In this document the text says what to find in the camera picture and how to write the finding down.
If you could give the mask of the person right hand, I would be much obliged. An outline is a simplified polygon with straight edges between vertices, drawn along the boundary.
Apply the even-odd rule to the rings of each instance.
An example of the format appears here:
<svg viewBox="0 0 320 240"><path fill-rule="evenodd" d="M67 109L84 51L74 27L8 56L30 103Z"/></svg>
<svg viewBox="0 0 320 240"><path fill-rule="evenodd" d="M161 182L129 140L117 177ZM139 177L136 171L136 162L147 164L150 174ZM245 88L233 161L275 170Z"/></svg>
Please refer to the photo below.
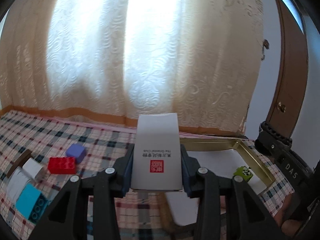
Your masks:
<svg viewBox="0 0 320 240"><path fill-rule="evenodd" d="M299 204L299 197L296 193L287 195L284 199L282 207L274 216L274 220L281 228L282 232L287 237L293 237L301 226L301 222L291 219L292 210L296 209L296 204Z"/></svg>

